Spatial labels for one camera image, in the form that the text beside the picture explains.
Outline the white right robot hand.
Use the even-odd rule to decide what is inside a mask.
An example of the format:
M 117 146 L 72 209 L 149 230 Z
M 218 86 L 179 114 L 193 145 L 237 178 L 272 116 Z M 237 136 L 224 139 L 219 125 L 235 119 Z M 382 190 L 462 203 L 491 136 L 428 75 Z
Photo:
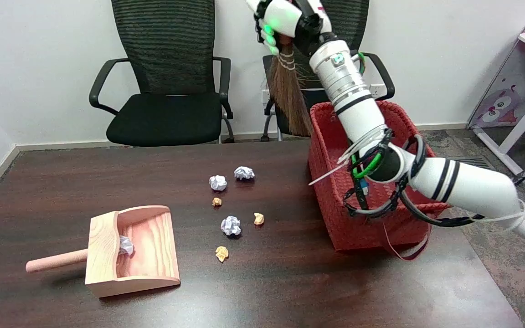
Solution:
M 284 48 L 281 37 L 290 38 L 289 43 L 308 57 L 322 44 L 337 40 L 319 0 L 247 0 L 246 4 L 253 12 L 257 41 L 273 56 Z

